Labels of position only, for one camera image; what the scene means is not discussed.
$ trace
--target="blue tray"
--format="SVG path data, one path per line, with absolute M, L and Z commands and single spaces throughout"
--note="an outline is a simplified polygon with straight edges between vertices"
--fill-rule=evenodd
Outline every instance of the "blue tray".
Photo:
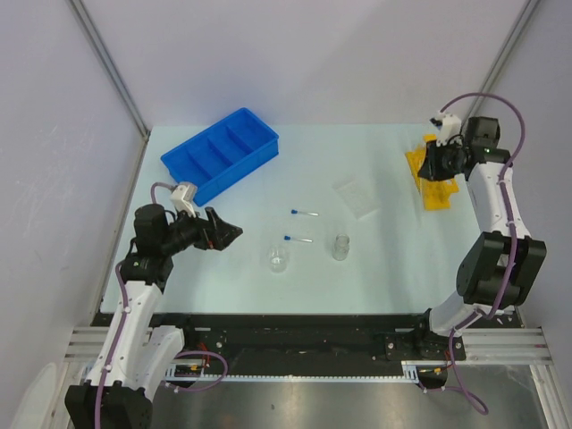
M 197 187 L 202 206 L 278 155 L 278 134 L 247 108 L 237 110 L 181 143 L 161 161 L 177 181 Z

